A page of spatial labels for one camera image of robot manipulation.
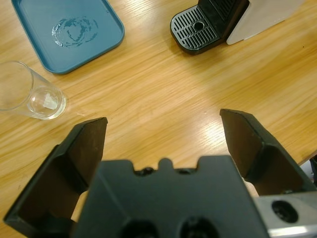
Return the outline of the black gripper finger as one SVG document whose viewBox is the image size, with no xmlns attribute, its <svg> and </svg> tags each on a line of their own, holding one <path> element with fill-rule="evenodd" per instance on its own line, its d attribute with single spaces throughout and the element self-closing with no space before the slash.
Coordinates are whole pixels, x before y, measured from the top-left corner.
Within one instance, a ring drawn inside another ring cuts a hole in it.
<svg viewBox="0 0 317 238">
<path fill-rule="evenodd" d="M 259 195 L 316 191 L 279 141 L 250 113 L 221 109 L 229 154 Z"/>
<path fill-rule="evenodd" d="M 19 194 L 3 221 L 28 238 L 68 238 L 78 199 L 103 156 L 107 119 L 75 125 Z"/>
</svg>

